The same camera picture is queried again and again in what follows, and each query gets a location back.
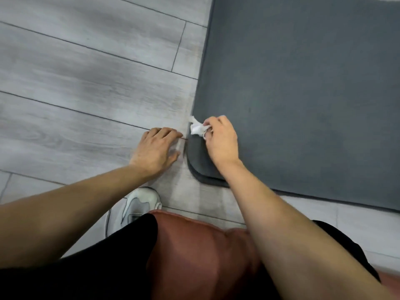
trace gray sneaker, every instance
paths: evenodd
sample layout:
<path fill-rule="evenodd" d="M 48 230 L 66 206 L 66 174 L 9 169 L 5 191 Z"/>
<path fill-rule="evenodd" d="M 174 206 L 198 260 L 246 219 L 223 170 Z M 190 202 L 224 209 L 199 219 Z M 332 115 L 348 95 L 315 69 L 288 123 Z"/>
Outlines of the gray sneaker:
<path fill-rule="evenodd" d="M 128 195 L 126 204 L 120 208 L 116 220 L 110 223 L 107 234 L 111 235 L 140 216 L 151 210 L 160 210 L 161 207 L 161 199 L 155 189 L 148 186 L 139 187 Z"/>

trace exercise mat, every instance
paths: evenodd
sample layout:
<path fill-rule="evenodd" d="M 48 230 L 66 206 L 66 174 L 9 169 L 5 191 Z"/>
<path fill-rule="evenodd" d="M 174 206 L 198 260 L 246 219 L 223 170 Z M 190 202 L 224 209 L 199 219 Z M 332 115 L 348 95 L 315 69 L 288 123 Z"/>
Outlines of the exercise mat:
<path fill-rule="evenodd" d="M 197 86 L 272 189 L 400 211 L 400 2 L 213 0 Z M 226 186 L 201 137 L 187 157 Z"/>

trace person's right arm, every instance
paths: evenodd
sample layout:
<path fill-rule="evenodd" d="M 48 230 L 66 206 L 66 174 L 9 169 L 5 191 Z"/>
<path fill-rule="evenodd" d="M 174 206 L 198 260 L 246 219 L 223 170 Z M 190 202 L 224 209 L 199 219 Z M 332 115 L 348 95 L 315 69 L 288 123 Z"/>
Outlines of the person's right arm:
<path fill-rule="evenodd" d="M 206 132 L 208 153 L 228 182 L 283 299 L 392 299 L 340 244 L 246 169 L 225 116 L 211 117 L 204 125 L 212 127 Z"/>

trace white tissue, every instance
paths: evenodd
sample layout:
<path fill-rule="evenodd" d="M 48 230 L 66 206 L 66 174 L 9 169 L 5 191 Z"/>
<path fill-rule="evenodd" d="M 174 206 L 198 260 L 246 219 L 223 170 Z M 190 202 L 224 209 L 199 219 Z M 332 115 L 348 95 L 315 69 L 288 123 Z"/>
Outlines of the white tissue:
<path fill-rule="evenodd" d="M 202 123 L 197 121 L 195 117 L 193 117 L 192 115 L 189 118 L 189 122 L 192 123 L 192 125 L 190 126 L 190 134 L 199 135 L 203 137 L 203 139 L 205 140 L 206 131 L 211 127 L 211 125 L 204 126 Z"/>

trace finger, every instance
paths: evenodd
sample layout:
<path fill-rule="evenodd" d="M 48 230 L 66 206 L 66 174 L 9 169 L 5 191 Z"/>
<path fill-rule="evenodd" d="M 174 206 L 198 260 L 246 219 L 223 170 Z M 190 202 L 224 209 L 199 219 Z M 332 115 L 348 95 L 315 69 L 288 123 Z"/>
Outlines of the finger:
<path fill-rule="evenodd" d="M 168 157 L 167 160 L 167 168 L 170 167 L 175 161 L 177 161 L 177 158 L 180 155 L 180 151 L 175 151 L 171 156 Z"/>
<path fill-rule="evenodd" d="M 182 138 L 183 134 L 179 131 L 176 130 L 172 130 L 171 132 L 169 132 L 168 135 L 165 136 L 165 140 L 168 143 L 168 146 L 170 146 L 172 144 L 173 141 L 175 141 L 176 139 Z"/>
<path fill-rule="evenodd" d="M 166 135 L 168 135 L 170 132 L 172 132 L 174 129 L 169 128 L 169 127 L 163 127 L 156 135 L 157 138 L 162 139 Z"/>
<path fill-rule="evenodd" d="M 211 125 L 213 129 L 222 126 L 222 123 L 216 117 L 209 117 L 203 123 L 204 126 Z"/>
<path fill-rule="evenodd" d="M 154 135 L 157 135 L 157 133 L 161 130 L 159 127 L 154 127 L 152 128 L 149 133 L 147 134 L 147 137 L 153 137 Z"/>
<path fill-rule="evenodd" d="M 143 141 L 144 139 L 146 139 L 148 134 L 149 134 L 149 132 L 148 132 L 148 131 L 145 131 L 145 132 L 143 133 L 143 135 L 142 135 L 142 139 L 140 139 L 140 142 Z"/>
<path fill-rule="evenodd" d="M 212 132 L 211 132 L 211 128 L 209 128 L 207 131 L 206 131 L 206 133 L 205 133 L 205 135 L 204 135 L 204 137 L 205 137 L 205 139 L 206 139 L 206 143 L 208 143 L 210 140 L 211 140 L 211 138 L 212 138 Z"/>
<path fill-rule="evenodd" d="M 232 126 L 232 123 L 229 121 L 229 119 L 225 115 L 220 115 L 218 117 L 218 120 L 224 125 L 224 126 Z"/>

